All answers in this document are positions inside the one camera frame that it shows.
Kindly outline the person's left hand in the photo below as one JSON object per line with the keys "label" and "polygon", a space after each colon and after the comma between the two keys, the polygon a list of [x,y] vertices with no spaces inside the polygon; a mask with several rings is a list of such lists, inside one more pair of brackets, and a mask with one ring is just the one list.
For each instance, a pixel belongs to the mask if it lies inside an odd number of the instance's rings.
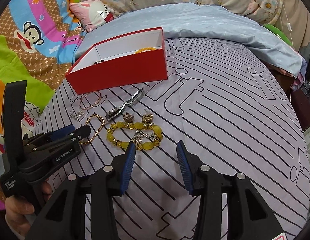
{"label": "person's left hand", "polygon": [[18,239],[25,239],[31,224],[27,216],[33,215],[34,206],[23,197],[11,196],[5,200],[5,220]]}

